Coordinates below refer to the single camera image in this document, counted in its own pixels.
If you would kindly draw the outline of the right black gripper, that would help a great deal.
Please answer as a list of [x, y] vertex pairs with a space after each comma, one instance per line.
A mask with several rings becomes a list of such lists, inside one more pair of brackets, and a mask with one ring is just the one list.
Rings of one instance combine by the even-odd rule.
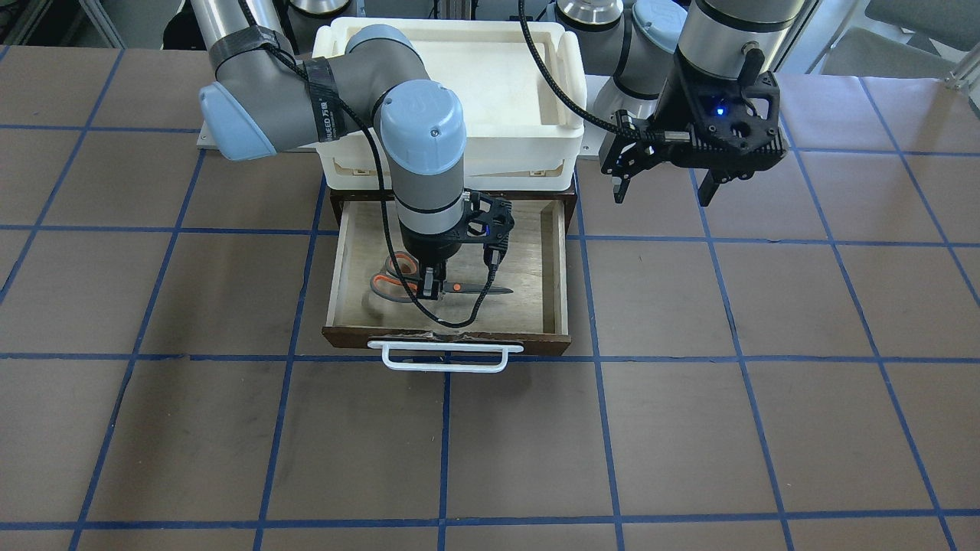
[[497, 269], [514, 229], [512, 203], [477, 191], [463, 192], [460, 202], [436, 212], [431, 222], [407, 206], [398, 206], [398, 220], [406, 251], [419, 262], [419, 298], [426, 300], [444, 296], [446, 262], [465, 243], [482, 244], [484, 264]]

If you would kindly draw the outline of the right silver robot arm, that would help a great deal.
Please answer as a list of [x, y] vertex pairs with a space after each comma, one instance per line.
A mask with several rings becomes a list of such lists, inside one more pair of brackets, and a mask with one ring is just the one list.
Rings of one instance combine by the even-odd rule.
[[402, 31], [371, 24], [343, 55], [299, 60], [270, 1], [192, 7], [214, 69], [199, 103], [225, 158], [259, 159], [366, 132], [387, 158], [403, 244], [420, 265], [417, 298], [441, 296], [446, 262], [463, 243], [507, 237], [512, 219], [498, 206], [483, 234], [469, 233], [481, 198], [463, 186], [462, 104], [431, 80]]

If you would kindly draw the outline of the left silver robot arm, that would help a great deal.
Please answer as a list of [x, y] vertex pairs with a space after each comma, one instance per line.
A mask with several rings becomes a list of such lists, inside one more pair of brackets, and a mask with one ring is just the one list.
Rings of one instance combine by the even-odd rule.
[[661, 164], [706, 171], [697, 199], [750, 179], [786, 155], [771, 60], [802, 1], [556, 1], [584, 70], [608, 77], [591, 109], [605, 130], [599, 167], [617, 203]]

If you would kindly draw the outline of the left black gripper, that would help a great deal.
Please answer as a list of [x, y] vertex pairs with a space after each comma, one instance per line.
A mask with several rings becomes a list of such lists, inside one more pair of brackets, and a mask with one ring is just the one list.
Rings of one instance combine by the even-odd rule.
[[685, 58], [673, 62], [654, 114], [616, 113], [619, 129], [599, 150], [601, 170], [612, 175], [613, 199], [623, 204], [632, 178], [668, 161], [708, 170], [697, 201], [710, 206], [725, 171], [737, 177], [767, 171], [786, 155], [779, 129], [779, 87], [762, 58], [738, 58], [735, 77], [711, 76]]

